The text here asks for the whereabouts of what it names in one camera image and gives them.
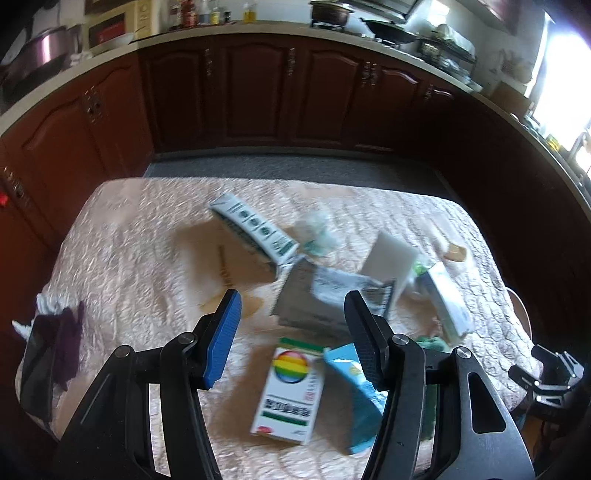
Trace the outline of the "black wok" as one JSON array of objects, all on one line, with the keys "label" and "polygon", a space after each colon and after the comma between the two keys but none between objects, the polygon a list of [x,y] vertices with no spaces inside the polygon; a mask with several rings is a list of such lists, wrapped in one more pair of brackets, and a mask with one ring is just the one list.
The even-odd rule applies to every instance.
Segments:
[{"label": "black wok", "polygon": [[367,20],[364,18],[362,18],[361,21],[370,29],[370,32],[372,32],[377,39],[399,45],[410,44],[418,40],[417,34],[408,32],[393,22]]}]

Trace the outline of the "white blue medicine box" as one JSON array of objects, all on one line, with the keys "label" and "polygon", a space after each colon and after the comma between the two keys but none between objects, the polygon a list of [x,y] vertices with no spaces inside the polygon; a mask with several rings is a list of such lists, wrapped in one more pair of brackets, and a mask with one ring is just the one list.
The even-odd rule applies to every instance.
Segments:
[{"label": "white blue medicine box", "polygon": [[474,330],[474,323],[463,295],[442,262],[418,276],[420,287],[433,303],[443,331],[451,345],[460,345]]}]

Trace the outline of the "blue snack bag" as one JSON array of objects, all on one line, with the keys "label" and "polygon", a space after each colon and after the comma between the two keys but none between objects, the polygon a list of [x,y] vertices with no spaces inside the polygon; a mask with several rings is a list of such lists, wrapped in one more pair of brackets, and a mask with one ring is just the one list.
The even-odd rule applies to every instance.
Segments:
[{"label": "blue snack bag", "polygon": [[349,433],[349,454],[361,453],[374,445],[380,430],[388,393],[375,389],[363,374],[353,343],[338,348],[325,348],[325,364],[349,384],[352,394],[352,427]]}]

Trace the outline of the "white trash bucket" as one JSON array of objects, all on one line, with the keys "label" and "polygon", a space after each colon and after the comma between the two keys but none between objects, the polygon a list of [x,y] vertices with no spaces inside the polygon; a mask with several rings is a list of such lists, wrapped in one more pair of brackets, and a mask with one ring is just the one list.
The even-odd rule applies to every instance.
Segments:
[{"label": "white trash bucket", "polygon": [[520,297],[515,293],[515,291],[512,290],[510,287],[507,288],[507,292],[508,292],[509,298],[511,300],[511,303],[513,305],[513,309],[514,309],[516,317],[520,321],[520,323],[521,323],[524,331],[528,335],[528,337],[530,339],[532,339],[533,334],[532,334],[531,322],[530,322],[530,318],[529,318],[529,315],[528,315],[528,312],[526,310],[524,303],[522,302]]}]

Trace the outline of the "white plastic bag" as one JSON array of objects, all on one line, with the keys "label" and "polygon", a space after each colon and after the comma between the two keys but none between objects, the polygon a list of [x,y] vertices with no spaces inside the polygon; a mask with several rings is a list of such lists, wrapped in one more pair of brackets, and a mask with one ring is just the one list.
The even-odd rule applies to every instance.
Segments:
[{"label": "white plastic bag", "polygon": [[301,215],[294,223],[294,236],[308,255],[325,257],[339,246],[339,240],[329,228],[329,216],[322,210]]}]

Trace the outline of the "wooden cutting board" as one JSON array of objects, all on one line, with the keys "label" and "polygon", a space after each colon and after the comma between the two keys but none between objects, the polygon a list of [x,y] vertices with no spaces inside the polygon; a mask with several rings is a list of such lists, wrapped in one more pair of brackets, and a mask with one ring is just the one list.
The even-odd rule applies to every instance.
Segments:
[{"label": "wooden cutting board", "polygon": [[502,110],[518,118],[523,118],[532,104],[529,98],[504,81],[496,85],[489,99]]}]

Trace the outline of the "brown clay pot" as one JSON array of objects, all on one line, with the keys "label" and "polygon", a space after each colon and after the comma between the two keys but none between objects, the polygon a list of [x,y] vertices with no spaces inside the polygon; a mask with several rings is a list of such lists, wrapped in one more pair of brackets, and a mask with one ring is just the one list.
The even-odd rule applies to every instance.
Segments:
[{"label": "brown clay pot", "polygon": [[345,27],[353,9],[335,1],[310,1],[311,25],[327,24]]}]

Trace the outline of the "cream microwave oven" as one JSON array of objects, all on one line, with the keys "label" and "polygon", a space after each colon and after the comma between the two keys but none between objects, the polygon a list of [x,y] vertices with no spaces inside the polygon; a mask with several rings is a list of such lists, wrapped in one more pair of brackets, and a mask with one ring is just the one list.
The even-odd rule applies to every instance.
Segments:
[{"label": "cream microwave oven", "polygon": [[160,32],[161,1],[126,1],[109,10],[85,16],[86,46],[92,50],[107,42],[131,36],[139,40]]}]

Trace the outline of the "white green striped carton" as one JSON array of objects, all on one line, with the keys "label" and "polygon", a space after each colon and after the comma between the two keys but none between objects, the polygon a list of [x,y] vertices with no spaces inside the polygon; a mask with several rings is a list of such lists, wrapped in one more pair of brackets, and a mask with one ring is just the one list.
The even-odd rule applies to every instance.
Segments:
[{"label": "white green striped carton", "polygon": [[293,262],[300,247],[297,240],[242,199],[226,192],[212,200],[208,207],[213,216],[263,262],[274,278],[279,278],[283,268]]}]

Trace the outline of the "dish drying rack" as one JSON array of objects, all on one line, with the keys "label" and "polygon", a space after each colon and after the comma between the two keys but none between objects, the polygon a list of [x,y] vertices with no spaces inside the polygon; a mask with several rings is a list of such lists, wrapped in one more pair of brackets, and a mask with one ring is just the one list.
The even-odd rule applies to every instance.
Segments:
[{"label": "dish drying rack", "polygon": [[477,55],[474,44],[448,24],[440,24],[419,40],[418,53],[426,62],[448,73],[471,76]]}]

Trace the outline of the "red sauce bottle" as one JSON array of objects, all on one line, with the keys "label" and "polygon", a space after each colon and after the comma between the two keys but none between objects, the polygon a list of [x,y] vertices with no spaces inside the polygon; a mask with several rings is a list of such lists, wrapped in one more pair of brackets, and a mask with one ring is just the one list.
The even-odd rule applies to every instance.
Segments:
[{"label": "red sauce bottle", "polygon": [[181,18],[183,28],[193,28],[197,25],[197,12],[193,0],[181,1]]}]

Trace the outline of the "rainbow medicine box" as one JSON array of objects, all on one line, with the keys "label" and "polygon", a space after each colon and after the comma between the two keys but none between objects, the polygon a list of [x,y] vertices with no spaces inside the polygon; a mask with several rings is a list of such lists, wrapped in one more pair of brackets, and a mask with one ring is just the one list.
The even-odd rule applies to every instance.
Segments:
[{"label": "rainbow medicine box", "polygon": [[311,441],[325,385],[324,348],[280,338],[250,433],[297,445]]}]

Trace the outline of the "yellow oil bottle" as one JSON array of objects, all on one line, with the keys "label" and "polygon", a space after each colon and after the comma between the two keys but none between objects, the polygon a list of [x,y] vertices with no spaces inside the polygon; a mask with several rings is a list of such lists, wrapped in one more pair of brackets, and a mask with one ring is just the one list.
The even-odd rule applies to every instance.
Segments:
[{"label": "yellow oil bottle", "polygon": [[242,9],[242,22],[245,24],[255,23],[257,20],[256,0],[246,0]]}]

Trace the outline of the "green white tissue pack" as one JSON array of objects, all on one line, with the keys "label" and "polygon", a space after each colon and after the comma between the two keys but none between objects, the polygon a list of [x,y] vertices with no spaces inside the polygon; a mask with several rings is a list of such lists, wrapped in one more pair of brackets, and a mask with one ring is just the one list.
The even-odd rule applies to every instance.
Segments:
[{"label": "green white tissue pack", "polygon": [[434,265],[435,263],[433,261],[430,261],[429,259],[420,259],[414,263],[413,271],[415,275],[419,277],[428,272]]}]

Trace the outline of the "grey printed foil pouch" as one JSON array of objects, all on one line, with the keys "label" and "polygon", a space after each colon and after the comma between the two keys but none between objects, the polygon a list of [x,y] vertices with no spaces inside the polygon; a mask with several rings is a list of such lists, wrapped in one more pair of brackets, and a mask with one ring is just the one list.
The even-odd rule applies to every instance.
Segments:
[{"label": "grey printed foil pouch", "polygon": [[348,338],[345,298],[351,291],[360,292],[370,312],[387,317],[396,293],[396,282],[383,283],[301,257],[290,269],[271,313],[283,326],[328,337]]}]

